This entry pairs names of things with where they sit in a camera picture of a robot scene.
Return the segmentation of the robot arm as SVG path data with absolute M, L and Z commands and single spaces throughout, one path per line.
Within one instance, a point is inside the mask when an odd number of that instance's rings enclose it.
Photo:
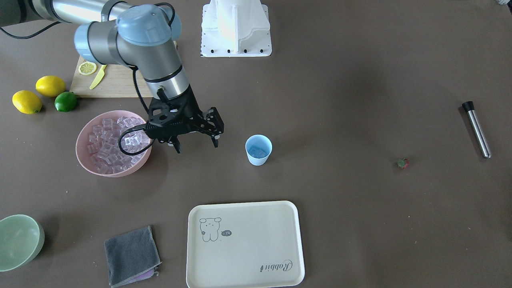
M 78 54 L 97 64 L 120 64 L 139 71 L 152 95 L 143 131 L 153 142 L 167 143 L 180 153 L 179 135 L 199 132 L 214 147 L 224 133 L 215 107 L 202 112 L 174 44 L 181 22 L 168 2 L 132 5 L 124 0 L 2 0 L 1 26 L 34 20 L 78 24 Z

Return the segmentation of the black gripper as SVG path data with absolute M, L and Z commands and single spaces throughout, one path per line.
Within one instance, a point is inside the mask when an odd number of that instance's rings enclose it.
M 216 107 L 212 106 L 205 117 L 195 99 L 192 88 L 170 98 L 163 87 L 159 87 L 150 103 L 145 133 L 151 139 L 171 143 L 178 154 L 181 144 L 178 136 L 190 132 L 200 132 L 212 139 L 215 148 L 224 133 L 224 122 Z

